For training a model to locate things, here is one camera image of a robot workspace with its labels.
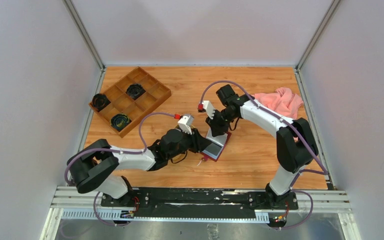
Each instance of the wooden table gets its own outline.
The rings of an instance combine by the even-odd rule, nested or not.
[[[101,91],[129,73],[134,67],[108,67]],[[172,96],[156,109],[156,112],[192,114],[193,125],[205,136],[209,126],[207,115],[197,112],[203,90],[217,80],[231,80],[243,86],[250,94],[273,93],[279,87],[292,89],[299,94],[297,81],[291,67],[143,67],[171,89]],[[210,100],[219,110],[224,107],[216,96],[223,84],[212,86],[205,100]],[[233,86],[242,95],[240,89]],[[304,107],[298,117],[307,118]],[[168,116],[149,117],[142,126],[147,144],[161,138],[176,126],[177,120]],[[121,148],[142,149],[144,146],[135,127],[124,138],[120,138],[99,117],[93,116],[85,146],[98,139],[107,139],[109,144]],[[279,163],[276,157],[276,140],[254,123],[241,119],[237,129],[221,154],[219,160],[202,162],[201,154],[188,153],[178,164],[168,163],[160,170],[147,172],[137,169],[120,170],[115,174],[125,176],[133,187],[191,187],[191,188],[241,188],[263,189],[275,176]],[[313,161],[308,169],[320,170]],[[305,173],[295,184],[297,189],[326,189],[322,175]]]

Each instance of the pink cloth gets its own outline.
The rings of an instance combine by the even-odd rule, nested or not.
[[[256,93],[254,97],[267,108],[293,119],[297,119],[298,109],[304,103],[298,94],[287,87],[279,87],[275,93]]]

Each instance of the black mount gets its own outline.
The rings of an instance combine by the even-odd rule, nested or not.
[[[96,148],[109,149],[111,146],[108,144],[107,140],[99,139],[79,153]],[[72,156],[67,161],[67,165],[76,155]],[[101,160],[101,162],[97,164],[94,161],[94,158],[96,160]],[[70,167],[69,171],[74,180],[74,184],[78,193],[85,194],[99,187],[105,181],[105,179],[107,179],[108,176],[117,168],[118,165],[119,159],[114,157],[111,152],[96,151],[80,157],[80,159],[78,159]]]
[[[292,126],[303,136],[315,155],[318,155],[319,149],[309,122],[300,118],[294,120]],[[296,137],[296,133],[289,126],[281,127],[276,132],[277,160],[286,171],[291,173],[296,173],[302,166],[310,164],[313,160],[303,142],[301,140],[295,142]]]
[[[241,106],[250,99],[245,94],[239,96],[233,88],[227,84],[222,86],[216,92],[218,99],[226,108],[218,111],[215,110],[214,116],[211,119],[207,117],[205,122],[211,128],[213,137],[224,135],[229,131],[229,125],[237,118],[241,117]]]
[[[286,211],[285,201],[288,202],[290,210],[298,209],[293,192],[287,195],[282,204],[275,207],[261,201],[265,195],[264,190],[246,192],[219,188],[139,187],[133,189],[129,199],[139,199],[135,217],[252,219],[256,217],[255,210]],[[107,194],[104,196],[102,207],[134,206],[134,201],[121,201],[121,198],[114,199]]]
[[[130,86],[128,86],[128,88],[126,90],[126,94],[129,97],[131,97],[131,99],[133,99],[133,100],[138,99],[144,93],[145,93],[145,89],[139,83],[131,84]]]
[[[156,163],[148,171],[155,171],[165,167],[170,159],[191,151],[200,153],[211,144],[211,141],[201,136],[196,128],[192,128],[192,134],[182,132],[180,128],[174,128],[156,140],[148,147],[155,156]]]
[[[108,104],[110,104],[110,100],[108,100],[107,96],[102,93],[98,93],[92,98],[92,106],[99,112],[104,109]]]

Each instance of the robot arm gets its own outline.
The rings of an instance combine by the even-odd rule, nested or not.
[[[226,107],[225,109],[218,111],[206,100],[202,101],[201,108],[198,108],[199,112],[207,113],[208,117],[205,122],[210,126],[213,137],[227,133],[229,124],[237,118],[242,118],[258,125],[276,139],[277,159],[280,166],[274,178],[265,188],[266,201],[272,207],[276,206],[290,193],[291,185],[296,180],[300,170],[304,169],[313,160],[303,143],[295,141],[294,138],[297,136],[283,121],[292,124],[317,155],[318,149],[308,121],[304,118],[294,120],[282,116],[255,101],[259,107],[280,116],[281,121],[266,111],[259,109],[246,95],[238,96],[230,85],[221,87],[216,94]]]
[[[80,153],[91,149],[112,149],[117,152],[96,151],[85,154],[74,162],[69,171],[77,191],[81,194],[99,191],[119,199],[131,187],[126,178],[111,175],[114,170],[156,171],[165,167],[170,159],[186,151],[198,153],[211,144],[211,141],[202,137],[196,128],[191,128],[194,120],[192,116],[184,115],[179,118],[178,127],[167,131],[145,151],[112,146],[105,139],[99,139],[89,145]]]

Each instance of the white panel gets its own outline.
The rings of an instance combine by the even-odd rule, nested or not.
[[[342,1],[302,72],[362,239],[384,239],[384,1]]]
[[[0,239],[39,238],[98,78],[61,1],[0,1]]]
[[[293,65],[331,0],[73,2],[107,65]]]

